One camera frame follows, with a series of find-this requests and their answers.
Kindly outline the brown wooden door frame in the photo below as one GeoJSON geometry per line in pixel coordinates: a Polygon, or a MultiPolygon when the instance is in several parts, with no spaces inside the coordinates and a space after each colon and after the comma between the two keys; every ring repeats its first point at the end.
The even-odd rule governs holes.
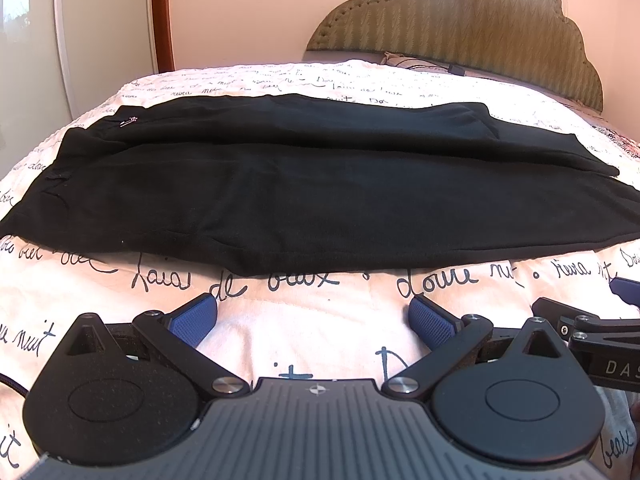
{"type": "Polygon", "coordinates": [[[172,50],[169,0],[151,0],[157,71],[172,72],[175,69],[172,50]]]}

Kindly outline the black pants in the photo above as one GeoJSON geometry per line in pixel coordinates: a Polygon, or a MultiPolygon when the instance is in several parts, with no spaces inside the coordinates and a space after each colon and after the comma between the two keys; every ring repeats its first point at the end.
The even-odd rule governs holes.
{"type": "Polygon", "coordinates": [[[245,276],[438,268],[635,240],[639,194],[482,103],[186,96],[68,130],[1,231],[245,276]]]}

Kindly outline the olive upholstered headboard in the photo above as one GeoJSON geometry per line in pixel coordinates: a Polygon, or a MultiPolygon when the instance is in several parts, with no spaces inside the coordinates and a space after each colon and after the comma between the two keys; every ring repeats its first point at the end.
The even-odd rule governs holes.
{"type": "Polygon", "coordinates": [[[320,22],[307,48],[408,54],[603,108],[600,76],[562,0],[347,0],[320,22]]]}

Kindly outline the patterned pillow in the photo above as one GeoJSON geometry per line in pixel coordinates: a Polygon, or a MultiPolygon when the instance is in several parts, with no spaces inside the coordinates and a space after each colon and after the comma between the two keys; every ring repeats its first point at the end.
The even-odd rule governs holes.
{"type": "Polygon", "coordinates": [[[464,76],[466,74],[465,68],[459,65],[424,60],[424,58],[416,58],[415,56],[393,52],[385,52],[380,64],[403,68],[404,70],[414,70],[415,72],[431,72],[456,76],[464,76]]]}

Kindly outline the white script-print bedspread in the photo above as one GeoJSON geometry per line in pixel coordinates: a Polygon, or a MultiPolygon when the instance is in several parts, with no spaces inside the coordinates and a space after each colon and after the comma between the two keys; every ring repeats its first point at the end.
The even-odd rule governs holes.
{"type": "MultiPolygon", "coordinates": [[[[400,107],[482,102],[495,118],[573,133],[597,157],[639,181],[637,144],[594,128],[574,106],[529,88],[486,78],[413,72],[362,61],[179,70],[125,84],[78,119],[88,127],[123,105],[149,107],[178,96],[299,93],[400,107]]],[[[517,326],[546,296],[604,318],[638,310],[615,296],[612,278],[636,280],[639,246],[495,261],[436,271],[241,278],[228,271],[145,254],[78,256],[7,236],[1,242],[1,370],[30,387],[73,320],[91,311],[107,323],[170,311],[202,292],[218,307],[206,356],[254,382],[261,377],[382,380],[420,358],[405,321],[424,292],[455,314],[475,312],[517,326]]]]}

